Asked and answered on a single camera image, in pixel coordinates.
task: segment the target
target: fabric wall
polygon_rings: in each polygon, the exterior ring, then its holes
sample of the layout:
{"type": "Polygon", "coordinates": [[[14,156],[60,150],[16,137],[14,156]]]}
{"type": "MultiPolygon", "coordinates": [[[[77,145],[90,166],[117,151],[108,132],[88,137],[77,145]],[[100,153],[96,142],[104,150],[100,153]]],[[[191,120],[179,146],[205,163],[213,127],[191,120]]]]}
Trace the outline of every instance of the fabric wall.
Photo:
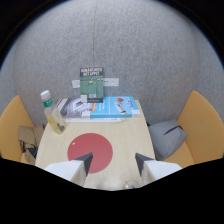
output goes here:
{"type": "Polygon", "coordinates": [[[9,102],[16,96],[13,79],[15,49],[16,45],[12,46],[3,62],[4,66],[0,71],[0,117],[9,102]]]}
{"type": "Polygon", "coordinates": [[[177,119],[193,89],[210,97],[224,119],[219,91],[210,93],[216,83],[223,91],[223,81],[207,81],[211,74],[223,80],[216,53],[188,19],[157,1],[65,2],[30,24],[16,42],[14,60],[11,54],[15,91],[34,124],[46,123],[40,93],[49,89],[54,102],[78,97],[72,80],[86,66],[119,78],[119,87],[105,87],[105,95],[134,96],[150,124],[177,119]]]}

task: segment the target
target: water bottle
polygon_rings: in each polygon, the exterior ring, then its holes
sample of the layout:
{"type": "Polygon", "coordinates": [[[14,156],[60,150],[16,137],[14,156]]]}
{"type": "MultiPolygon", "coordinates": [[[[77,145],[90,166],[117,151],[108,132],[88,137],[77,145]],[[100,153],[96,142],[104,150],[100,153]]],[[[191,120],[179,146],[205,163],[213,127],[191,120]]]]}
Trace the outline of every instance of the water bottle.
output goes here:
{"type": "Polygon", "coordinates": [[[47,118],[47,121],[55,133],[62,134],[65,130],[65,122],[61,117],[60,111],[51,100],[50,91],[45,90],[40,94],[40,96],[45,107],[44,114],[47,118]]]}

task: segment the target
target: book cover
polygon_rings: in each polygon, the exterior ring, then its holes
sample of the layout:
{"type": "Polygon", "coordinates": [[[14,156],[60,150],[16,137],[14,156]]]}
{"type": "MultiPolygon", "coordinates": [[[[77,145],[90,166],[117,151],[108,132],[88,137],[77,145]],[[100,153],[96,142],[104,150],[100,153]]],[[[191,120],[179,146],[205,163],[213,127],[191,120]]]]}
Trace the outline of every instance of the book cover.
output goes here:
{"type": "Polygon", "coordinates": [[[64,98],[57,103],[62,117],[81,117],[82,112],[91,111],[93,103],[82,103],[81,98],[64,98]]]}
{"type": "Polygon", "coordinates": [[[132,96],[104,97],[103,103],[93,104],[91,118],[140,117],[140,110],[132,96]]]}
{"type": "Polygon", "coordinates": [[[80,95],[82,102],[103,102],[103,78],[103,67],[80,68],[80,95]]]}

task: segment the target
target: table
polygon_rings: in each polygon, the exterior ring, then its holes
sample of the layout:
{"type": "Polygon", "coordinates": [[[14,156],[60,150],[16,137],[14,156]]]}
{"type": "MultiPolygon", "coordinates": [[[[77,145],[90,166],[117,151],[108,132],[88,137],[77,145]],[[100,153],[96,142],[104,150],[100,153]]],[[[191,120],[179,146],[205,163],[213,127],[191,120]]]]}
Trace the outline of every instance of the table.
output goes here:
{"type": "Polygon", "coordinates": [[[68,161],[67,151],[72,140],[85,133],[104,136],[112,145],[110,164],[98,173],[88,174],[84,188],[122,190],[125,181],[135,180],[143,186],[135,153],[155,159],[145,117],[122,118],[117,123],[66,123],[63,134],[57,135],[47,124],[38,149],[35,166],[44,169],[51,163],[68,161]]]}

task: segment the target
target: yellow chair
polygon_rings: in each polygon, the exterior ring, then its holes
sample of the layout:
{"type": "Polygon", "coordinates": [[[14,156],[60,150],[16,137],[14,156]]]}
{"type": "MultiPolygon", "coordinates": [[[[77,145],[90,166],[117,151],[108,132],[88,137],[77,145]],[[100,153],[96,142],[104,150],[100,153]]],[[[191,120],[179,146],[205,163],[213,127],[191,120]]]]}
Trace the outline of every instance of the yellow chair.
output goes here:
{"type": "Polygon", "coordinates": [[[3,159],[27,163],[18,140],[19,126],[34,127],[20,96],[16,96],[5,108],[0,118],[0,153],[3,159]]]}
{"type": "Polygon", "coordinates": [[[165,162],[181,167],[222,158],[224,125],[213,106],[198,92],[192,91],[177,123],[187,132],[183,145],[165,162]]]}

